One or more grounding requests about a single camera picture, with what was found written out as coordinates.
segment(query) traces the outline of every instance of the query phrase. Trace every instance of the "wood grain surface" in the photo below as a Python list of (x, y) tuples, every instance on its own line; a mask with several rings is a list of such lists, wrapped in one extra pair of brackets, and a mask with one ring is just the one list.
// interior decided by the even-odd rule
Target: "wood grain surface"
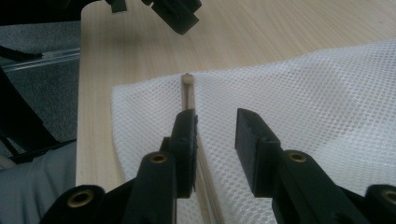
[(105, 1), (82, 11), (77, 185), (123, 182), (111, 132), (116, 85), (396, 36), (393, 0), (201, 0), (200, 21), (185, 35), (141, 1), (126, 1), (126, 13), (112, 15)]

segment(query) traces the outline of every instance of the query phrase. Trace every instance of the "textured white fabric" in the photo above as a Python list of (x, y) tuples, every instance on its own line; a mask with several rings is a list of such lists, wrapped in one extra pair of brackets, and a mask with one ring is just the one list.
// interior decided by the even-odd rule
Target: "textured white fabric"
[[(142, 158), (158, 151), (181, 112), (181, 75), (118, 86), (112, 92), (114, 144), (126, 180), (137, 174)], [(177, 200), (177, 223), (204, 223), (198, 199)]]
[(259, 113), (284, 149), (307, 152), (340, 186), (364, 194), (396, 185), (396, 40), (192, 74), (225, 223), (275, 223), (271, 200), (253, 198), (233, 148), (238, 107)]

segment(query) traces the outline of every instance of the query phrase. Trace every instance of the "light wood tabletop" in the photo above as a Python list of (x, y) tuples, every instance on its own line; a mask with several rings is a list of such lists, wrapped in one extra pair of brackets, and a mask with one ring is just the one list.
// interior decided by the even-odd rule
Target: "light wood tabletop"
[(105, 1), (81, 17), (77, 185), (124, 182), (112, 140), (111, 89), (154, 77), (282, 61), (396, 37), (393, 0), (201, 0), (200, 21), (178, 35), (150, 8)]

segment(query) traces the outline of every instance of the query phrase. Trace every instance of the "gray carpet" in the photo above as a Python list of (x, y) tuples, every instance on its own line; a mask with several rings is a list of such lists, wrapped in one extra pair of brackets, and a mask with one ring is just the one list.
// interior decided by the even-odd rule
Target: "gray carpet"
[[(0, 45), (38, 53), (76, 49), (79, 21), (0, 27)], [(78, 60), (8, 72), (25, 101), (58, 141), (77, 138)], [(0, 153), (10, 155), (0, 143)]]

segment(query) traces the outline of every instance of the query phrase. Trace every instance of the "person's leg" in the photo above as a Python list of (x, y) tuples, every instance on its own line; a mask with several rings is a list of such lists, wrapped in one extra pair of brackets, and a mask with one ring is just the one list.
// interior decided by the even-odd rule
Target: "person's leg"
[(76, 185), (76, 147), (74, 142), (0, 171), (0, 223), (39, 223), (56, 199)]

